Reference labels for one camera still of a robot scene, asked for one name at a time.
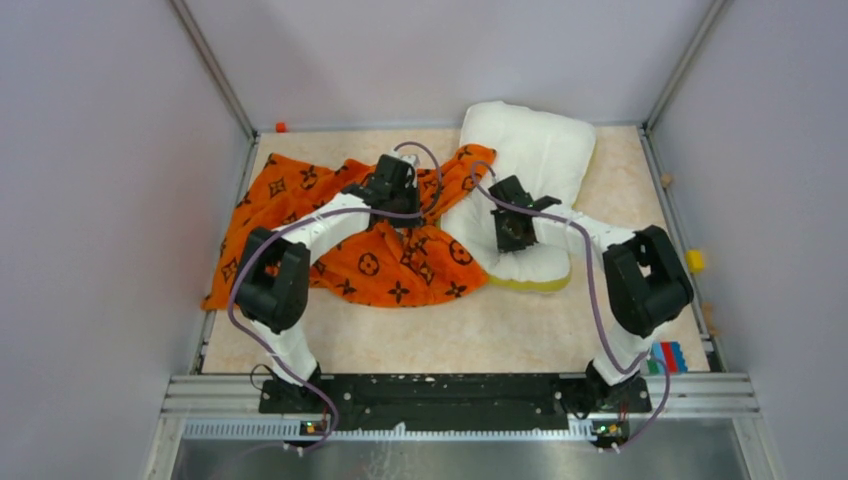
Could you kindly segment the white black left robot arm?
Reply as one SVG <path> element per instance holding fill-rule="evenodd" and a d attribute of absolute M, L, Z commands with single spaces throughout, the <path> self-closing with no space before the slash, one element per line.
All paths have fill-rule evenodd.
<path fill-rule="evenodd" d="M 288 225 L 257 227 L 248 235 L 227 303 L 229 316 L 250 321 L 246 333 L 269 354 L 283 401 L 297 413 L 319 404 L 319 363 L 299 323 L 309 274 L 321 256 L 380 220 L 400 227 L 423 219 L 418 159 L 391 152 L 360 183 L 343 187 L 325 205 Z"/>

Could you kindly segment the orange patterned pillowcase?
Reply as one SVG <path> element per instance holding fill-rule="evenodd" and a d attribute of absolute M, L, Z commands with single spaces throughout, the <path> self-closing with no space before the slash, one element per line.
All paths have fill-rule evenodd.
<path fill-rule="evenodd" d="M 435 173 L 417 176 L 423 204 L 433 203 L 421 226 L 393 228 L 382 221 L 334 246 L 315 260 L 309 284 L 355 304 L 373 307 L 423 307 L 462 298 L 482 286 L 488 274 L 464 242 L 442 229 L 447 213 L 472 191 L 495 150 L 478 144 L 458 148 Z M 219 248 L 205 310 L 225 308 L 250 231 L 292 223 L 324 206 L 343 187 L 362 183 L 374 166 L 355 159 L 332 170 L 272 153 L 236 205 Z"/>

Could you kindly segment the white pillow yellow edge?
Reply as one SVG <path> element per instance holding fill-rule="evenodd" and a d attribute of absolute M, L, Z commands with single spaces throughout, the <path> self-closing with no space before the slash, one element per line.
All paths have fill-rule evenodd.
<path fill-rule="evenodd" d="M 470 106 L 459 137 L 462 146 L 477 144 L 496 151 L 497 179 L 515 175 L 533 198 L 548 195 L 568 207 L 577 200 L 596 141 L 596 129 L 588 122 L 503 101 Z M 494 208 L 473 190 L 442 215 L 440 227 L 470 252 L 495 285 L 540 293 L 565 288 L 570 281 L 569 254 L 539 244 L 499 252 Z"/>

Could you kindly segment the aluminium front rail frame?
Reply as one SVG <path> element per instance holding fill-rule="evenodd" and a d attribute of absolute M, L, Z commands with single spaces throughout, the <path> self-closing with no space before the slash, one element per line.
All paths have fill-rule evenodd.
<path fill-rule="evenodd" d="M 191 439 L 335 441 L 596 441 L 642 420 L 758 417 L 749 378 L 684 373 L 638 380 L 624 400 L 582 414 L 576 374 L 327 375 L 309 408 L 284 400 L 265 375 L 176 376 L 161 414 Z"/>

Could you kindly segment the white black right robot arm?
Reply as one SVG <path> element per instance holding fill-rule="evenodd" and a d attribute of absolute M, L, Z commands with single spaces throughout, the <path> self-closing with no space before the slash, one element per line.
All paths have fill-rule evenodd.
<path fill-rule="evenodd" d="M 481 192 L 495 205 L 499 252 L 546 246 L 583 254 L 602 347 L 586 367 L 585 395 L 594 409 L 614 411 L 659 330 L 694 298 L 668 233 L 656 225 L 633 230 L 600 222 L 551 196 L 534 199 L 516 176 Z"/>

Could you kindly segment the tan wooden piece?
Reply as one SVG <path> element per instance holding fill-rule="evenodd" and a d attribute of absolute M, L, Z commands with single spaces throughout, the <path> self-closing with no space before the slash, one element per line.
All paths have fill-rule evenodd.
<path fill-rule="evenodd" d="M 720 335 L 720 329 L 715 323 L 714 305 L 711 302 L 703 302 L 701 304 L 701 312 L 708 334 L 711 337 L 718 337 Z"/>

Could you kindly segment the yellow toy block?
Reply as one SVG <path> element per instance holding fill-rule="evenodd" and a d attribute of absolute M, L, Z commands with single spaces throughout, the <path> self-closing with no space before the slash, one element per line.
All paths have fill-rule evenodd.
<path fill-rule="evenodd" d="M 704 253 L 698 249 L 690 249 L 685 253 L 687 267 L 692 274 L 701 273 L 706 268 Z"/>

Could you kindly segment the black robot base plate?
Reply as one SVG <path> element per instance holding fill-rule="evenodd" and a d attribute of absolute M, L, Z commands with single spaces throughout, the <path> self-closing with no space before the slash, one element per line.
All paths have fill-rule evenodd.
<path fill-rule="evenodd" d="M 648 413 L 646 381 L 595 401 L 582 374 L 335 374 L 318 390 L 295 396 L 276 379 L 263 382 L 262 414 L 339 416 L 340 432 L 376 432 L 403 425 L 412 432 L 524 432 L 568 428 L 592 414 Z"/>

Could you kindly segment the multicolour toy brick stack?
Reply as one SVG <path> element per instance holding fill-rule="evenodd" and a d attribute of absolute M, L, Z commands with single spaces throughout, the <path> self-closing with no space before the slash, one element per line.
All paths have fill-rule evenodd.
<path fill-rule="evenodd" d="M 661 361 L 672 375 L 688 371 L 682 347 L 677 341 L 662 341 L 652 345 L 645 362 L 646 372 L 649 375 L 662 375 L 662 368 L 657 361 Z"/>

